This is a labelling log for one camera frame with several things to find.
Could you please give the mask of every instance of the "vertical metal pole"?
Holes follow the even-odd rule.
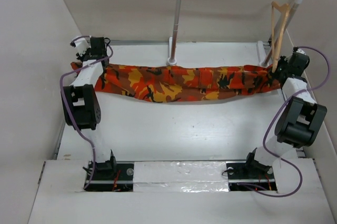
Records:
[[[285,30],[288,27],[288,25],[290,24],[291,19],[293,18],[293,16],[295,15],[299,5],[302,3],[303,0],[295,0],[293,6],[291,7],[290,11],[289,11],[289,17],[286,21],[285,24]],[[281,17],[279,18],[277,24],[275,25],[275,40],[277,42],[277,39],[279,38],[279,34],[280,34],[280,27],[281,27]],[[272,57],[272,50],[271,48],[269,49],[268,55],[266,56],[266,58],[264,59],[264,61],[261,63],[261,66],[266,67],[268,65],[268,61],[270,60],[270,58]]]
[[[173,34],[172,34],[172,45],[171,45],[171,54],[167,59],[168,65],[177,64],[177,60],[175,58],[175,48],[177,44],[177,35],[178,35],[178,26],[179,26],[179,15],[180,15],[180,5],[181,0],[176,0],[175,3],[175,14],[174,14],[174,24],[173,24]]]

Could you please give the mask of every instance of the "cloth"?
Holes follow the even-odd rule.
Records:
[[[82,67],[73,62],[72,68]],[[245,65],[185,69],[109,64],[95,91],[131,96],[155,103],[227,99],[280,88],[269,68]]]

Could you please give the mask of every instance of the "camouflage fabric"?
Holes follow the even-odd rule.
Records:
[[[81,63],[72,63],[73,69]],[[95,90],[155,103],[227,99],[280,88],[269,68],[245,65],[185,69],[109,64]]]

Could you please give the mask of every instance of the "orange camouflage cloth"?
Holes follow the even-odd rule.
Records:
[[[73,69],[82,63],[73,62]],[[245,65],[185,69],[109,64],[95,91],[131,96],[155,103],[227,99],[280,88],[269,68]]]

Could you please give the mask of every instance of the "wooden hanger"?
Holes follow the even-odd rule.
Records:
[[[281,12],[281,29],[279,38],[275,41],[275,30],[274,30],[274,8]],[[277,2],[272,2],[272,59],[273,59],[273,69],[274,73],[277,68],[277,63],[280,57],[281,45],[283,40],[283,34],[285,30],[286,21],[289,17],[290,7],[289,4],[283,4],[282,6],[278,5]]]

